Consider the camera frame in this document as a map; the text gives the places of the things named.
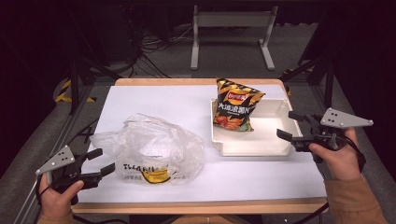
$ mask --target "wooden table edge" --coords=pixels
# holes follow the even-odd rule
[[[280,85],[277,78],[229,78],[242,85]],[[180,85],[216,85],[215,78],[119,78],[116,86],[180,86]]]
[[[253,202],[78,203],[72,209],[74,213],[104,214],[286,214],[313,213],[326,202],[326,198],[312,198]]]

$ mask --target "forearm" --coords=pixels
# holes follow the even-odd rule
[[[37,224],[72,224],[73,223],[73,213],[70,212],[65,217],[46,217],[41,215]]]
[[[363,177],[327,180],[325,186],[337,223],[388,223]]]

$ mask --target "lay's logo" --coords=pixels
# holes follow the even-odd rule
[[[245,101],[246,98],[247,98],[246,94],[237,94],[231,91],[228,93],[229,100]]]

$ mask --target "plastic bag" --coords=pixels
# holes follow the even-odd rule
[[[166,120],[135,114],[118,132],[96,133],[92,145],[116,159],[126,182],[151,185],[193,180],[205,163],[202,139]]]

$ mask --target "metal frame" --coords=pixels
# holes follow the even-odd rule
[[[274,62],[268,50],[268,42],[274,27],[277,7],[271,11],[257,12],[199,12],[198,6],[194,6],[193,31],[194,39],[191,54],[191,70],[198,69],[199,55],[199,27],[221,27],[221,26],[242,26],[242,27],[265,27],[265,37],[259,39],[262,55],[268,70],[274,70]]]

